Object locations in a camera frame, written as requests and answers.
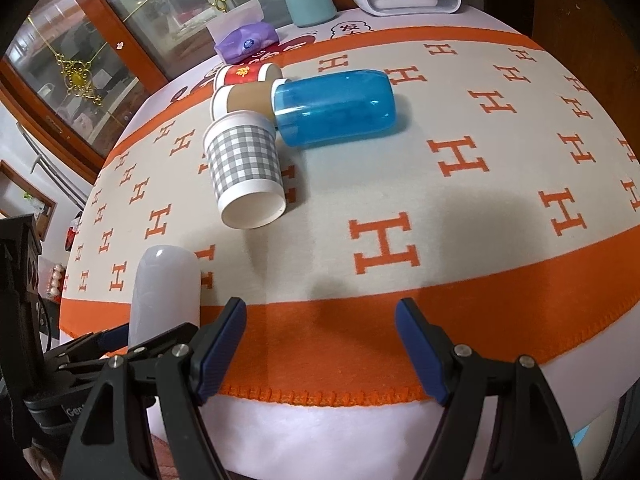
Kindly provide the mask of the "white plastic cup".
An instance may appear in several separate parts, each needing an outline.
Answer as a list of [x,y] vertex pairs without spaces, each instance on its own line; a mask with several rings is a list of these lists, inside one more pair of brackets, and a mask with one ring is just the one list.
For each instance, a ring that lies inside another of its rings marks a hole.
[[201,270],[194,252],[172,245],[149,247],[134,278],[130,347],[189,322],[200,325]]

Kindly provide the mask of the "blue plastic cup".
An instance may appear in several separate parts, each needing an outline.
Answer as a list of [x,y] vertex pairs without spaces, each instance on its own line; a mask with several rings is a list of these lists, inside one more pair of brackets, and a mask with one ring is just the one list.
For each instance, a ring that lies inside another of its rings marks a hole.
[[272,109],[284,143],[293,148],[378,134],[396,124],[392,84],[379,70],[346,70],[282,82]]

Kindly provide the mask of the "brown sleeve paper cup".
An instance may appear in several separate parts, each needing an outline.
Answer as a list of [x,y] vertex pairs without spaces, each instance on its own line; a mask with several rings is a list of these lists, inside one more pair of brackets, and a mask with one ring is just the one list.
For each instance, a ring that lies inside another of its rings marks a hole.
[[261,114],[270,122],[276,122],[273,110],[274,92],[282,84],[290,82],[288,78],[268,81],[253,81],[245,84],[228,84],[218,88],[210,102],[212,121],[220,119],[232,112],[249,110]]

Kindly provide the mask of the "wooden glass sliding door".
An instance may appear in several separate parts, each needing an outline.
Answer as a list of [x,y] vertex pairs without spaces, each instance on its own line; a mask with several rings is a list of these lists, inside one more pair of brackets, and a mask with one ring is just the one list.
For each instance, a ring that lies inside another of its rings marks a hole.
[[[94,181],[144,100],[213,55],[208,21],[247,1],[1,0],[2,104]],[[257,1],[288,24],[285,0]]]

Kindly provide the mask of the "purple tissue pack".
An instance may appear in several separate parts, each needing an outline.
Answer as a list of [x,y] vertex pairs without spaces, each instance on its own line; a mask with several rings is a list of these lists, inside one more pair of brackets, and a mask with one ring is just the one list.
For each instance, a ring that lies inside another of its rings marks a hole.
[[276,29],[264,18],[259,0],[250,0],[208,21],[206,27],[219,57],[227,64],[239,64],[277,44]]

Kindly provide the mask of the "grey checked paper cup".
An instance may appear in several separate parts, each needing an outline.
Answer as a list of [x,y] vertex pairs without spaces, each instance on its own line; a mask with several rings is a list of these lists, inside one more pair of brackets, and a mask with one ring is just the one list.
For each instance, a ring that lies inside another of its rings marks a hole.
[[286,209],[276,129],[252,110],[215,120],[203,136],[221,222],[252,230],[276,221]]

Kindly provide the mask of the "red egg carton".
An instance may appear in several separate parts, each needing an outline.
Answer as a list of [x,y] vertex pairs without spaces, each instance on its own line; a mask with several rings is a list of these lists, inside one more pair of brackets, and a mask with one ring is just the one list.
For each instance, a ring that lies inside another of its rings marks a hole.
[[66,280],[66,266],[47,258],[39,259],[39,290],[43,298],[59,304]]

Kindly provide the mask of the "red paper cup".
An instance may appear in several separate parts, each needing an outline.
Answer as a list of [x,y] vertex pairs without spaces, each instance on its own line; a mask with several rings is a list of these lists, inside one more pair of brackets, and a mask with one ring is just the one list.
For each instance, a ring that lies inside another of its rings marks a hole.
[[247,82],[263,82],[282,77],[280,66],[274,63],[252,63],[241,65],[224,65],[216,73],[214,89],[232,84]]

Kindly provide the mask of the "orange H-pattern tablecloth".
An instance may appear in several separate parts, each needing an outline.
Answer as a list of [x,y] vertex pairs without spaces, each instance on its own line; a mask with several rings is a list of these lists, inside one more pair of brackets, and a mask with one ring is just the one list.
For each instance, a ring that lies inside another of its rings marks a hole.
[[210,322],[232,296],[245,334],[206,425],[227,468],[255,479],[408,479],[440,407],[394,323],[411,297],[489,359],[529,354],[570,430],[639,376],[639,164],[584,78],[475,10],[287,27],[288,78],[380,70],[397,128],[282,148],[285,214],[220,220],[202,152],[215,61],[152,96],[107,156],[82,215],[61,327],[128,320],[144,252],[194,252],[164,278]]

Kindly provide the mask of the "teal canister with lid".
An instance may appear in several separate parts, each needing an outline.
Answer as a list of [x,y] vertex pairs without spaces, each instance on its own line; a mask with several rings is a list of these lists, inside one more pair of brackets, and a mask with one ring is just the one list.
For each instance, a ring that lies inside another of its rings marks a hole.
[[337,10],[333,0],[284,0],[297,27],[319,25],[333,20]]

